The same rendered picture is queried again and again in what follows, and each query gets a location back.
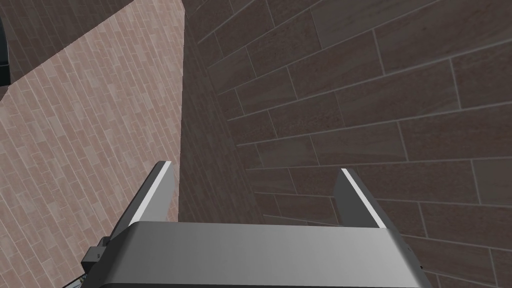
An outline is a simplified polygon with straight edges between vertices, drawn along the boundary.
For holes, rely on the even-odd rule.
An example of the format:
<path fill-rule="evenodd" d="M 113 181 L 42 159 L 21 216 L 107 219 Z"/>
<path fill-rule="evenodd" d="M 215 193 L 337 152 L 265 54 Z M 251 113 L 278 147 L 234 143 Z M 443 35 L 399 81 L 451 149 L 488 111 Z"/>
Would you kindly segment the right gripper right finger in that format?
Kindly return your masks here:
<path fill-rule="evenodd" d="M 394 225 L 353 168 L 340 168 L 333 196 L 345 227 L 393 229 Z"/>

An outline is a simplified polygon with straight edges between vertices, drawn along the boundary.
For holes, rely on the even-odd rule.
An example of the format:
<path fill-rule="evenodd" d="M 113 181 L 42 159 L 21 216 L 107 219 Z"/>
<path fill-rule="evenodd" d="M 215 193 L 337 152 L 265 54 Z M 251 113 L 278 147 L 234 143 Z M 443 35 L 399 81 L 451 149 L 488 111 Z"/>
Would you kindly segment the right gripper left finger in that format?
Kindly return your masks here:
<path fill-rule="evenodd" d="M 110 239 L 136 222 L 166 222 L 176 190 L 171 161 L 158 161 L 115 225 Z"/>

